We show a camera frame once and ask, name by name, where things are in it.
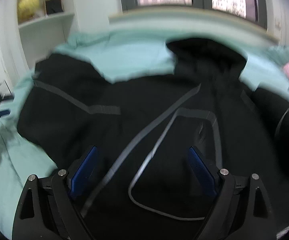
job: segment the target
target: black garment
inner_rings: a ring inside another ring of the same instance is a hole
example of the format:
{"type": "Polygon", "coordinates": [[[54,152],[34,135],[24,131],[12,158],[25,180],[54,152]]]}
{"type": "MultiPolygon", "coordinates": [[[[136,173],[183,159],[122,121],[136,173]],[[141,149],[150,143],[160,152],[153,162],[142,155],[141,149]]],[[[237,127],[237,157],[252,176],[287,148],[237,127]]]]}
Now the black garment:
{"type": "MultiPolygon", "coordinates": [[[[19,134],[41,146],[59,168],[68,168],[90,145],[99,148],[101,157],[90,188],[76,201],[82,207],[128,143],[177,100],[199,88],[179,107],[215,114],[223,166],[234,175],[259,174],[276,216],[281,218],[279,225],[288,224],[289,209],[279,210],[279,205],[289,205],[289,191],[280,192],[289,183],[281,182],[284,175],[272,136],[253,107],[251,92],[238,80],[245,59],[207,39],[171,42],[168,48],[178,56],[174,75],[115,84],[106,82],[90,64],[52,54],[36,66],[39,76],[21,111],[19,134]],[[87,113],[68,97],[64,99],[63,92],[93,110],[100,106],[105,111],[87,113]],[[113,114],[106,110],[112,108],[119,111],[113,114]]],[[[128,196],[129,184],[172,115],[134,146],[94,199],[85,221],[97,240],[192,239],[197,233],[201,221],[179,221],[155,214],[136,206],[128,196]]],[[[187,151],[198,144],[214,160],[217,135],[212,133],[213,125],[199,117],[176,117],[132,190],[135,200],[178,217],[205,216],[213,200],[201,193],[187,163],[187,151]]]]}

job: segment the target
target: yellow object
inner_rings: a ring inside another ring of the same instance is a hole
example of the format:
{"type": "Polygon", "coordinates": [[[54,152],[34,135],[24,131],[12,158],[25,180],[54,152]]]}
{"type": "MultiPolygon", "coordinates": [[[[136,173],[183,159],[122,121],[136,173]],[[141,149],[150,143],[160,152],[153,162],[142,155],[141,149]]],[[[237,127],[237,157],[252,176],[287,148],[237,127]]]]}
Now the yellow object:
{"type": "Polygon", "coordinates": [[[29,20],[39,9],[39,0],[19,0],[18,2],[18,21],[29,20]]]}

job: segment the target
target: bed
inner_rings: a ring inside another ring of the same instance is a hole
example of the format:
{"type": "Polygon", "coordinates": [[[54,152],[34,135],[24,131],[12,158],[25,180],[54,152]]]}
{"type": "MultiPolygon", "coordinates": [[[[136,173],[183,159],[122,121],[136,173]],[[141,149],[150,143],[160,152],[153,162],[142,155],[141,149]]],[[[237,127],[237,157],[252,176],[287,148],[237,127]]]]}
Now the bed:
{"type": "MultiPolygon", "coordinates": [[[[166,40],[196,36],[194,33],[121,30],[101,34],[76,33],[54,52],[92,62],[110,82],[174,70],[173,54],[166,40]]],[[[259,84],[289,100],[289,80],[281,67],[289,62],[289,47],[256,48],[222,37],[221,42],[247,58],[240,80],[255,90],[259,84]]],[[[11,239],[13,219],[22,188],[31,174],[48,176],[56,167],[46,153],[17,133],[22,106],[32,86],[28,73],[15,87],[15,99],[0,105],[11,114],[0,119],[0,231],[11,239]]]]}

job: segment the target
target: metal bolt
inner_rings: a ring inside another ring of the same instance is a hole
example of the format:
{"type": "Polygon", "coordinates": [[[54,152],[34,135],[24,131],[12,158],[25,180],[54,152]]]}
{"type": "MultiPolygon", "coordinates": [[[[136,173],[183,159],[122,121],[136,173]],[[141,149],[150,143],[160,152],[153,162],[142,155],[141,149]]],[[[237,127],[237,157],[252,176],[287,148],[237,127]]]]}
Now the metal bolt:
{"type": "Polygon", "coordinates": [[[35,178],[36,178],[35,175],[30,175],[30,176],[28,177],[28,180],[29,180],[29,181],[33,181],[35,178]]]}
{"type": "Polygon", "coordinates": [[[259,179],[259,175],[258,175],[258,174],[255,174],[255,173],[253,173],[253,174],[251,175],[251,177],[252,177],[253,179],[259,179]]]}
{"type": "Polygon", "coordinates": [[[221,169],[221,170],[220,170],[220,173],[221,173],[222,175],[228,175],[228,174],[229,174],[229,172],[228,172],[227,169],[221,169]]]}
{"type": "Polygon", "coordinates": [[[59,175],[59,176],[65,176],[65,175],[66,175],[66,173],[67,173],[67,171],[66,171],[66,170],[64,170],[64,169],[62,169],[62,170],[58,171],[58,175],[59,175]]]}

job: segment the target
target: shelf board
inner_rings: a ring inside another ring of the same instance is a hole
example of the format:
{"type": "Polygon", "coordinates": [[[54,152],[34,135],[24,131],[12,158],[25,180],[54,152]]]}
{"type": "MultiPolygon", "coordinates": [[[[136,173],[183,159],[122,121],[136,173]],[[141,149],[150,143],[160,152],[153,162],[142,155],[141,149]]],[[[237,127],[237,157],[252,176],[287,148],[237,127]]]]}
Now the shelf board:
{"type": "Polygon", "coordinates": [[[75,14],[71,13],[71,12],[54,13],[54,14],[51,14],[49,16],[40,17],[40,18],[32,19],[32,20],[26,21],[24,23],[21,23],[18,25],[18,28],[21,30],[21,29],[28,27],[28,26],[36,25],[36,24],[43,23],[43,22],[50,22],[52,20],[58,20],[58,19],[67,18],[67,17],[73,17],[74,15],[75,14]]]}

